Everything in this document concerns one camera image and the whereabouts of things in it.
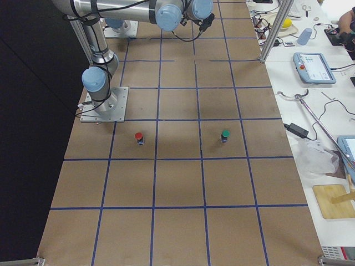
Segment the person hand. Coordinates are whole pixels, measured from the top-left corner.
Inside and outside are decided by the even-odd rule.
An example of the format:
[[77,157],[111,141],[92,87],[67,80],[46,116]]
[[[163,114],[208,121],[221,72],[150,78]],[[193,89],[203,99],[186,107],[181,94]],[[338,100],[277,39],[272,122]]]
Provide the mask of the person hand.
[[354,11],[351,9],[350,11],[343,14],[339,21],[338,27],[340,33],[351,33],[351,23],[354,21]]

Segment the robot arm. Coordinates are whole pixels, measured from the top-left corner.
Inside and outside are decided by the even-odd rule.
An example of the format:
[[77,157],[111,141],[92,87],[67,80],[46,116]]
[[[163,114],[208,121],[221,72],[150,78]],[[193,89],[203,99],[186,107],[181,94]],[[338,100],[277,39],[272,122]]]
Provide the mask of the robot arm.
[[97,7],[112,28],[121,27],[123,21],[137,21],[169,32],[191,20],[205,30],[215,18],[213,1],[112,1],[108,6],[97,3]]
[[108,41],[136,37],[138,24],[147,22],[164,31],[176,29],[189,18],[188,1],[54,1],[71,23],[89,61],[82,73],[87,92],[79,104],[80,122],[123,122],[129,87],[113,83],[119,66]]

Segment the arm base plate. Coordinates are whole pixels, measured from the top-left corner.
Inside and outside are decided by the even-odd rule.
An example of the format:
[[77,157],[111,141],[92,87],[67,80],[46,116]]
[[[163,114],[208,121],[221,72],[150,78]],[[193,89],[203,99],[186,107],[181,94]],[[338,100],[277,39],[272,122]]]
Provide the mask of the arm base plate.
[[109,39],[134,39],[138,32],[137,21],[124,21],[120,28],[112,28],[108,25],[104,28],[104,35]]
[[80,121],[85,122],[124,122],[129,87],[111,89],[110,97],[98,108],[92,104],[92,99],[87,93],[85,100],[88,105],[83,106]]

